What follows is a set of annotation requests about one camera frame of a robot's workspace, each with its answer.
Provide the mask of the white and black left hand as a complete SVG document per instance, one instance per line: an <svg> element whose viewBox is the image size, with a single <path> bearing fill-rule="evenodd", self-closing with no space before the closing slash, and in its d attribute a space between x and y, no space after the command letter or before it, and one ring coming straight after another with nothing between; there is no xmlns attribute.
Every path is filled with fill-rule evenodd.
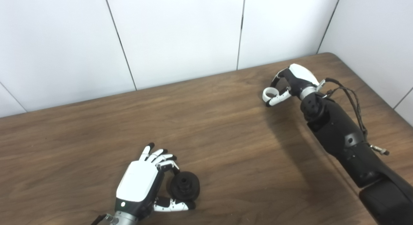
<svg viewBox="0 0 413 225"><path fill-rule="evenodd" d="M181 171L177 157L149 143L132 161L116 189L116 225L135 225L153 212L194 210L200 194L199 178Z"/></svg>

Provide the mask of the white and black right hand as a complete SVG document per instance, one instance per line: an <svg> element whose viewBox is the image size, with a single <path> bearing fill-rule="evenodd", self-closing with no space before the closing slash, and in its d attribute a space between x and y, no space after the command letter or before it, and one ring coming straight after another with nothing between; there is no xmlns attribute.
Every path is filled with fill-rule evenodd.
<svg viewBox="0 0 413 225"><path fill-rule="evenodd" d="M276 86L281 79L285 79L288 86L279 91ZM322 83L311 71L302 65L291 64L275 75L270 87L263 90L262 99L267 107L277 105L290 97L298 97L302 101L311 93L319 91L321 87Z"/></svg>

